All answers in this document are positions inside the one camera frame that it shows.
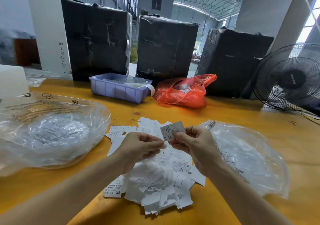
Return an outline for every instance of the table surface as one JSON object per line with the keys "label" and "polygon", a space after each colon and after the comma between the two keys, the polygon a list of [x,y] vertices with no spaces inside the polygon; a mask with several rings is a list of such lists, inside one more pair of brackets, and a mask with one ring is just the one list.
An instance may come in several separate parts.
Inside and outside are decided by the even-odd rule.
{"label": "table surface", "polygon": [[[252,128],[269,138],[272,147],[282,154],[290,172],[289,199],[277,195],[267,195],[265,199],[294,224],[319,224],[320,126],[298,114],[261,111],[259,101],[213,97],[208,97],[208,105],[198,110],[161,104],[151,97],[136,105],[93,95],[90,83],[84,82],[48,79],[39,88],[30,90],[100,101],[111,111],[111,125],[133,126],[143,116],[160,123],[182,121],[185,126],[212,119]],[[0,178],[0,214],[104,158],[110,146],[109,138],[104,137],[74,166],[57,170],[26,168]],[[208,179],[205,187],[195,184],[190,193],[192,206],[182,210],[170,207],[155,217],[145,216],[138,204],[124,198],[106,199],[101,192],[68,225],[240,224]]]}

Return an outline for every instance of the blue plastic crate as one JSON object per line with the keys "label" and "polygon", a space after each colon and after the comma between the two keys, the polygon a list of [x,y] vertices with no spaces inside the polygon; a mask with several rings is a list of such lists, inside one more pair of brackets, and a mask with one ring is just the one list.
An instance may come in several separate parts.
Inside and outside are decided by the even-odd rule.
{"label": "blue plastic crate", "polygon": [[[116,73],[105,73],[89,77],[91,81],[91,92],[94,94],[121,99],[136,104],[140,104],[151,92],[147,87],[137,89],[127,85],[103,80],[116,80],[121,78],[127,78],[127,76]],[[148,84],[152,83],[151,80],[146,79],[146,81],[148,81]]]}

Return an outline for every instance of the forearm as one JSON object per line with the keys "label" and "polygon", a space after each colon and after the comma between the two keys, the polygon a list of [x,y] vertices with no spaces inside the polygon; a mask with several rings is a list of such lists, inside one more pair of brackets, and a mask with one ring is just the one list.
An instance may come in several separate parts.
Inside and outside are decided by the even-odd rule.
{"label": "forearm", "polygon": [[121,158],[110,155],[6,212],[0,225],[65,225],[122,171]]}
{"label": "forearm", "polygon": [[242,225],[291,225],[227,164],[224,162],[215,164],[211,170],[209,179]]}

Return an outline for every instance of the floor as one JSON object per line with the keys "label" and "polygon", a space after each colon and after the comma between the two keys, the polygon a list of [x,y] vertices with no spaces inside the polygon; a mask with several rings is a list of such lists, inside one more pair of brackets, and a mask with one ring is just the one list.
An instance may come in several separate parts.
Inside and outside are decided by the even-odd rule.
{"label": "floor", "polygon": [[[189,72],[187,77],[194,77],[196,70],[197,70],[198,64],[190,63]],[[137,64],[130,63],[129,65],[129,75],[135,76],[137,70]]]}

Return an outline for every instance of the black wrapped package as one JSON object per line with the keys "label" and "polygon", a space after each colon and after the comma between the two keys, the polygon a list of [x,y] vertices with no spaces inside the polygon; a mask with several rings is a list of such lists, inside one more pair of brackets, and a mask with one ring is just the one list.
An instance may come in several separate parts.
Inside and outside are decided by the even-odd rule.
{"label": "black wrapped package", "polygon": [[102,73],[126,74],[131,51],[132,16],[77,0],[61,0],[73,80]]}
{"label": "black wrapped package", "polygon": [[137,76],[152,84],[187,77],[198,33],[198,24],[160,16],[140,16]]}
{"label": "black wrapped package", "polygon": [[206,87],[207,95],[240,97],[273,40],[225,27],[210,29],[196,73],[217,75]]}

